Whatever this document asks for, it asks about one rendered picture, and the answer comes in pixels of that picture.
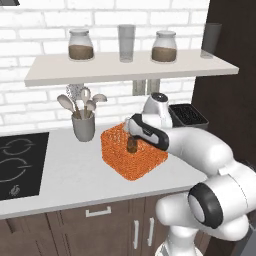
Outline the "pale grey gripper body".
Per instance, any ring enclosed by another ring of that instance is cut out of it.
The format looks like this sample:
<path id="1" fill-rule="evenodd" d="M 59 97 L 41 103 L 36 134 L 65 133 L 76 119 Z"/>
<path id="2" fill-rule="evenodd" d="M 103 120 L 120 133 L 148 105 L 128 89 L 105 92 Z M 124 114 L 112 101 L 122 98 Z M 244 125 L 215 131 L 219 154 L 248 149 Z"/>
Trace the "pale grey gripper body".
<path id="1" fill-rule="evenodd" d="M 131 135 L 131 131 L 130 131 L 130 117 L 125 118 L 125 122 L 124 122 L 124 126 L 123 126 L 123 130 L 125 132 L 127 132 L 129 135 Z"/>

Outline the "orange woven basket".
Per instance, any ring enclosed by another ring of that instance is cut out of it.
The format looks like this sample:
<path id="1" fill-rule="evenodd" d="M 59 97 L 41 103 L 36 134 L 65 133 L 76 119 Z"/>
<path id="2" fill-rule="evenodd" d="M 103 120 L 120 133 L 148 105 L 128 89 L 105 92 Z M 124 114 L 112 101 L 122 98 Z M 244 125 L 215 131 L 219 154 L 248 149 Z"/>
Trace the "orange woven basket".
<path id="1" fill-rule="evenodd" d="M 136 139 L 136 153 L 127 151 L 127 140 L 131 137 L 123 130 L 123 123 L 101 133 L 102 159 L 127 180 L 134 181 L 162 164 L 168 153 L 155 148 L 142 139 Z"/>

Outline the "brown cabinet door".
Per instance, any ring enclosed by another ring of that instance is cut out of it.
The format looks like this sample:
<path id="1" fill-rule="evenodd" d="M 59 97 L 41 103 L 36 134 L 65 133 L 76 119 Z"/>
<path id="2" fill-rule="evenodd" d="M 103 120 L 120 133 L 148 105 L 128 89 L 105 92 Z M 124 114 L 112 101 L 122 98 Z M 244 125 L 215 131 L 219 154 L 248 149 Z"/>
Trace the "brown cabinet door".
<path id="1" fill-rule="evenodd" d="M 145 199 L 133 199 L 129 202 L 129 250 L 128 256 L 141 256 L 142 248 L 142 236 L 143 236 L 143 220 L 144 220 L 144 205 Z M 134 250 L 133 240 L 134 240 L 134 220 L 139 220 L 139 238 L 138 238 L 138 248 Z"/>
<path id="2" fill-rule="evenodd" d="M 161 198 L 166 197 L 166 194 L 150 196 L 145 199 L 144 212 L 144 230 L 143 230 L 143 256 L 154 256 L 158 247 L 164 242 L 167 237 L 169 227 L 162 225 L 156 217 L 156 203 Z M 150 219 L 154 219 L 152 245 L 148 245 Z"/>

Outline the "dark brown tall cabinet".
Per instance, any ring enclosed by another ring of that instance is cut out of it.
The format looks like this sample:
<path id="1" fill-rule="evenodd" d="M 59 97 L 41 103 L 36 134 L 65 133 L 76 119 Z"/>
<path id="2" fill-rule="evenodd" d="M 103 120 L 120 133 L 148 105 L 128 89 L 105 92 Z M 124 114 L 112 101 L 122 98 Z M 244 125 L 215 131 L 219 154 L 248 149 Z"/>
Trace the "dark brown tall cabinet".
<path id="1" fill-rule="evenodd" d="M 256 0 L 210 0 L 206 23 L 222 25 L 214 54 L 239 73 L 198 77 L 192 104 L 236 159 L 256 166 Z"/>

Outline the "brown cabinet run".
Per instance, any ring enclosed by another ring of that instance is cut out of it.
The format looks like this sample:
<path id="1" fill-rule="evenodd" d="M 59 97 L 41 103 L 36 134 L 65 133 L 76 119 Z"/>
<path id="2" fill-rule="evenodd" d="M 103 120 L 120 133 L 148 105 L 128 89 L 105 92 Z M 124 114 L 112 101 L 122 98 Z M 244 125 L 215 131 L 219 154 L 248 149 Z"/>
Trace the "brown cabinet run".
<path id="1" fill-rule="evenodd" d="M 59 256 L 47 215 L 0 220 L 0 256 Z"/>

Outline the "wooden spoon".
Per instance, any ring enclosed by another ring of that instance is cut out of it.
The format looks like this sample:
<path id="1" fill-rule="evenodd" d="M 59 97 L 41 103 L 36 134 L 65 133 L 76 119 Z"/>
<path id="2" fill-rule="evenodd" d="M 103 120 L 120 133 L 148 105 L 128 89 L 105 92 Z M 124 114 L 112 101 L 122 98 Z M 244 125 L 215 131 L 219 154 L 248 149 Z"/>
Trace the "wooden spoon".
<path id="1" fill-rule="evenodd" d="M 96 103 L 93 100 L 88 100 L 86 103 L 87 106 L 87 113 L 86 117 L 89 118 L 91 113 L 96 109 Z"/>
<path id="2" fill-rule="evenodd" d="M 63 108 L 70 110 L 74 116 L 77 116 L 71 100 L 66 95 L 64 95 L 64 94 L 59 95 L 57 97 L 57 101 L 60 103 L 60 105 Z"/>
<path id="3" fill-rule="evenodd" d="M 106 102 L 107 97 L 104 94 L 96 94 L 92 97 L 92 100 L 97 103 L 97 102 Z"/>
<path id="4" fill-rule="evenodd" d="M 81 96 L 81 99 L 84 103 L 84 117 L 87 117 L 87 105 L 86 105 L 86 103 L 91 97 L 91 92 L 88 88 L 83 88 L 81 90 L 80 96 Z"/>

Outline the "grey utensil pot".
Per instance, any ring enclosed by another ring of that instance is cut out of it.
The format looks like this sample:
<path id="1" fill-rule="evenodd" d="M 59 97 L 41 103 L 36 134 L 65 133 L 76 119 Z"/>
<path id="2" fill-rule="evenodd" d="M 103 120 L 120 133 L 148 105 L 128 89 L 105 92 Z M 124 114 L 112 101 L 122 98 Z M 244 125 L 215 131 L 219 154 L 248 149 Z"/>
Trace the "grey utensil pot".
<path id="1" fill-rule="evenodd" d="M 86 119 L 77 119 L 74 116 L 71 116 L 71 118 L 76 138 L 80 142 L 91 141 L 95 134 L 95 115 L 91 114 L 91 116 Z"/>

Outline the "black ridged tray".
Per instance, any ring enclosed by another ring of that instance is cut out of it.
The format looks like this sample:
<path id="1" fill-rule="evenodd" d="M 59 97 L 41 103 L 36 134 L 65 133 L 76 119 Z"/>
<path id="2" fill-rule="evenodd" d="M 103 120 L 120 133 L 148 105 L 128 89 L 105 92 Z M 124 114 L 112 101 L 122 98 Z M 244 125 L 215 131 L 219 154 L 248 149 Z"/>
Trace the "black ridged tray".
<path id="1" fill-rule="evenodd" d="M 209 121 L 192 104 L 173 104 L 168 107 L 168 111 L 174 127 L 208 129 Z"/>

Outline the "metal skimmer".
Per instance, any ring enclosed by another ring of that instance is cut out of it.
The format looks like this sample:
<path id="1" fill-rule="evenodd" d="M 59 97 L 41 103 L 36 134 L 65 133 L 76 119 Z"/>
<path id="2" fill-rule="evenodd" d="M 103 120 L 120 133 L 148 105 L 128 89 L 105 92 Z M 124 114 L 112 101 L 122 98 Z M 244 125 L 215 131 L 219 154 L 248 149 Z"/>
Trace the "metal skimmer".
<path id="1" fill-rule="evenodd" d="M 66 86 L 66 93 L 74 103 L 75 110 L 78 110 L 77 101 L 81 99 L 82 84 L 69 84 Z"/>

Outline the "clear drinking glass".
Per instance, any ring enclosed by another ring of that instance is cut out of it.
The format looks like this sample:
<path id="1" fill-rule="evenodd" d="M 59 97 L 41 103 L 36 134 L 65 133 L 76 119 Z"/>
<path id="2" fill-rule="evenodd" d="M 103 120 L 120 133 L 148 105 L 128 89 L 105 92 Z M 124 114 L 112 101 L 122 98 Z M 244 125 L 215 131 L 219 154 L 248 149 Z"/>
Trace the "clear drinking glass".
<path id="1" fill-rule="evenodd" d="M 136 26 L 120 24 L 118 26 L 119 60 L 129 63 L 133 61 Z"/>

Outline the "glass jar with brown contents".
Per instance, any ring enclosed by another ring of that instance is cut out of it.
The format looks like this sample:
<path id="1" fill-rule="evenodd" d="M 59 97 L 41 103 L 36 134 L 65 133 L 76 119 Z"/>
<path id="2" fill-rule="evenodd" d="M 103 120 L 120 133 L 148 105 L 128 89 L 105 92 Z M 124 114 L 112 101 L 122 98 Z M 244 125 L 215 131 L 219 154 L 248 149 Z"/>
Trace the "glass jar with brown contents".
<path id="1" fill-rule="evenodd" d="M 174 31 L 160 30 L 152 47 L 151 59 L 161 63 L 171 63 L 176 60 L 177 45 Z"/>
<path id="2" fill-rule="evenodd" d="M 87 29 L 71 29 L 69 31 L 69 58 L 86 61 L 94 58 L 94 48 Z"/>

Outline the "brown drawer front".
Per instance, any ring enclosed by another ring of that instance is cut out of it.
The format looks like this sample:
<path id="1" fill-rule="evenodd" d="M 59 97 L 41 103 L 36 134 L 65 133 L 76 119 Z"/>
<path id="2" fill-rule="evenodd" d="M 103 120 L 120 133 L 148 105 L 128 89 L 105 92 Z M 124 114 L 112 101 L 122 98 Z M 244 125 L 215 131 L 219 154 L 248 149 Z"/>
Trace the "brown drawer front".
<path id="1" fill-rule="evenodd" d="M 105 210 L 103 216 L 85 216 L 85 210 Z M 69 256 L 127 256 L 129 242 L 129 203 L 119 201 L 61 210 L 64 243 Z"/>

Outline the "black hob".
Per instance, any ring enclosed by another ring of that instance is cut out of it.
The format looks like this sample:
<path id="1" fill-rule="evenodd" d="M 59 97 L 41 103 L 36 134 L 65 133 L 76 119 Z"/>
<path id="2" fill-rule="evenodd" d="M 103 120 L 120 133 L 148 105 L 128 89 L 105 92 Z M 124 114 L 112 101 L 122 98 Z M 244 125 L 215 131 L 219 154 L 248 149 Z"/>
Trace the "black hob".
<path id="1" fill-rule="evenodd" d="M 49 133 L 0 137 L 0 201 L 38 196 Z"/>

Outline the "grey drinking glass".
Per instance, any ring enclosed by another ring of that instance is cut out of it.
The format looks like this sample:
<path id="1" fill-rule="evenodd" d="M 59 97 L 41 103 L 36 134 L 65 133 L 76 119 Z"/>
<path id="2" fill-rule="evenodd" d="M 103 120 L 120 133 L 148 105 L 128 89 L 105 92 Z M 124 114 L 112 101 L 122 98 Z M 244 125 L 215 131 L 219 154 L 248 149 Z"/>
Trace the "grey drinking glass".
<path id="1" fill-rule="evenodd" d="M 214 56 L 222 25 L 220 23 L 206 23 L 204 26 L 203 41 L 201 45 L 201 58 Z"/>

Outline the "white wall shelf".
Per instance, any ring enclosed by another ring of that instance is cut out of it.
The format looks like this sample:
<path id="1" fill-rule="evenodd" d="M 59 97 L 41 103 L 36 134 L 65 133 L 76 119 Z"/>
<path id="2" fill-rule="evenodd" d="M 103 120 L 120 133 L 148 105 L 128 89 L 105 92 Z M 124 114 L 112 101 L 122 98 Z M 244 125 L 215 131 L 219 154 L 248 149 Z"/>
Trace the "white wall shelf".
<path id="1" fill-rule="evenodd" d="M 174 63 L 157 63 L 149 51 L 134 53 L 131 63 L 119 61 L 117 52 L 99 52 L 89 61 L 72 61 L 67 54 L 38 56 L 24 82 L 27 87 L 176 77 L 234 75 L 239 68 L 200 51 L 180 50 Z"/>

